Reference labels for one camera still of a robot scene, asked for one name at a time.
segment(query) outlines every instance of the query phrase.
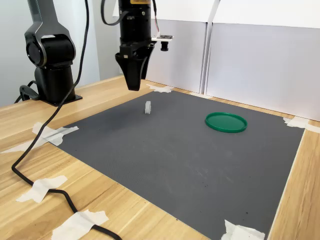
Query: green plastic lid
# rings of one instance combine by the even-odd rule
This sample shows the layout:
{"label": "green plastic lid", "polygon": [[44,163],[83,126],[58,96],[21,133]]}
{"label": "green plastic lid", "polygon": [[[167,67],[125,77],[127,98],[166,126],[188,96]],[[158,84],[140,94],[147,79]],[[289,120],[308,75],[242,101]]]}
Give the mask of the green plastic lid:
{"label": "green plastic lid", "polygon": [[210,113],[206,116],[205,123],[210,128],[224,133],[240,133],[248,126],[244,118],[228,112]]}

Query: wooden table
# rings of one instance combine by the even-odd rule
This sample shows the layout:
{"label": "wooden table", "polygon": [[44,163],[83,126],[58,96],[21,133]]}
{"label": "wooden table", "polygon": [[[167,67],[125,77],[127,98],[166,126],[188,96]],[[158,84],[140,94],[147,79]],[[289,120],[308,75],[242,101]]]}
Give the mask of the wooden table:
{"label": "wooden table", "polygon": [[[48,126],[57,129],[150,93],[153,90],[146,86],[147,83],[162,86],[142,80],[140,91],[128,91],[124,78],[119,76],[77,88],[76,93],[83,99],[64,105]],[[174,90],[190,93],[177,88]],[[211,99],[281,117],[294,117],[228,100]],[[0,108],[0,152],[34,139],[34,124],[44,123],[54,110],[51,105],[33,100]],[[320,122],[310,121],[310,124],[320,127]],[[41,203],[15,201],[30,189],[11,170],[21,154],[0,154],[0,239],[50,239],[53,229],[73,212],[60,194],[48,193]],[[183,222],[50,143],[33,149],[17,168],[32,181],[65,175],[68,180],[59,189],[69,193],[78,210],[105,211],[109,220],[102,226],[124,240],[206,239]],[[319,225],[320,134],[305,130],[269,239],[320,239]],[[83,238],[108,239],[95,230]]]}

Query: white tape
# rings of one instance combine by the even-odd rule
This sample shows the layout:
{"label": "white tape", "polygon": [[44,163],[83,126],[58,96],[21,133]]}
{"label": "white tape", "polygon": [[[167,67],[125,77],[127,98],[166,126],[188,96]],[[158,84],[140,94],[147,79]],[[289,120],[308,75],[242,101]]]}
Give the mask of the white tape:
{"label": "white tape", "polygon": [[[37,122],[34,124],[32,132],[34,134],[38,134],[40,131],[40,128],[43,124],[41,122]],[[56,146],[59,146],[63,142],[63,136],[69,133],[72,133],[79,128],[77,126],[70,127],[70,128],[64,128],[60,127],[57,130],[51,129],[50,127],[45,127],[41,133],[41,136],[39,137],[38,141],[36,141],[35,145],[33,146],[32,149],[38,148],[42,146],[43,144],[50,142]],[[24,142],[18,146],[12,147],[8,150],[0,152],[0,154],[5,154],[5,153],[12,153],[12,152],[18,152],[18,151],[25,151],[27,148],[30,146],[30,144],[33,142],[33,140]]]}
{"label": "white tape", "polygon": [[196,97],[200,97],[200,98],[203,98],[203,99],[210,99],[210,98],[212,98],[212,96],[203,95],[203,94],[196,93],[196,92],[191,92],[190,95],[196,96]]}
{"label": "white tape", "polygon": [[52,232],[52,240],[77,240],[87,234],[93,225],[108,221],[105,211],[78,211]]}
{"label": "white tape", "polygon": [[38,179],[33,183],[32,188],[25,194],[22,194],[16,201],[25,202],[33,199],[36,203],[41,203],[49,189],[56,189],[67,180],[66,176],[63,175],[55,178]]}
{"label": "white tape", "polygon": [[150,114],[151,113],[151,101],[146,101],[145,102],[144,113],[145,114]]}
{"label": "white tape", "polygon": [[153,86],[150,84],[147,84],[150,89],[154,89],[154,92],[159,92],[159,93],[171,93],[172,89],[174,89],[173,86],[164,86],[164,87],[159,87],[159,86]]}
{"label": "white tape", "polygon": [[288,127],[297,127],[297,128],[301,128],[301,129],[307,129],[309,131],[320,134],[320,127],[310,125],[308,123],[309,119],[295,116],[293,119],[289,119],[289,118],[284,117],[283,120],[284,120],[284,123],[286,123],[286,125]]}
{"label": "white tape", "polygon": [[226,233],[221,237],[221,240],[264,240],[265,234],[253,228],[234,225],[231,222],[224,220]]}

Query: small white block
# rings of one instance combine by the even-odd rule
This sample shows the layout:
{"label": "small white block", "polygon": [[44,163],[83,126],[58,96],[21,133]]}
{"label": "small white block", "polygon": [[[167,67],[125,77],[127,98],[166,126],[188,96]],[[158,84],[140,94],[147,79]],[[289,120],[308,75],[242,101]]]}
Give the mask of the small white block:
{"label": "small white block", "polygon": [[151,101],[146,101],[145,102],[144,113],[145,114],[150,114],[151,113]]}

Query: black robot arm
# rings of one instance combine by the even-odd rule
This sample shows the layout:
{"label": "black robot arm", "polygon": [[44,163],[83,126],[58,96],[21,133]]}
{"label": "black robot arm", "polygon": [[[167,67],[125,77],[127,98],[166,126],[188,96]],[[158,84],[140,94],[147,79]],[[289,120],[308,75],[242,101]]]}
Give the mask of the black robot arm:
{"label": "black robot arm", "polygon": [[[21,86],[22,100],[40,99],[57,106],[74,82],[71,65],[76,48],[69,31],[57,19],[53,0],[28,0],[33,24],[25,32],[26,53],[36,66],[34,77],[38,96],[29,86]],[[65,103],[79,100],[72,90]]]}
{"label": "black robot arm", "polygon": [[[152,1],[156,16],[156,1]],[[102,0],[102,21],[107,25],[120,23],[120,51],[115,55],[115,60],[122,69],[128,89],[138,91],[141,79],[146,79],[155,43],[160,41],[168,46],[172,36],[166,36],[167,39],[151,37],[151,0],[118,0],[119,20],[111,24],[105,21],[104,3],[105,0]],[[163,47],[161,50],[167,51],[168,48]]]}
{"label": "black robot arm", "polygon": [[[157,15],[156,1],[153,1]],[[76,48],[69,31],[57,19],[53,0],[28,0],[33,24],[25,32],[26,52],[36,66],[34,77],[38,94],[30,86],[21,86],[22,100],[42,100],[58,106],[73,87],[71,65]],[[172,36],[151,37],[151,0],[118,0],[119,20],[107,23],[104,17],[105,0],[101,1],[101,17],[106,25],[120,24],[120,51],[115,60],[120,65],[129,90],[138,91],[145,79],[149,59],[157,41],[162,51],[168,50]],[[64,104],[81,99],[72,89]]]}

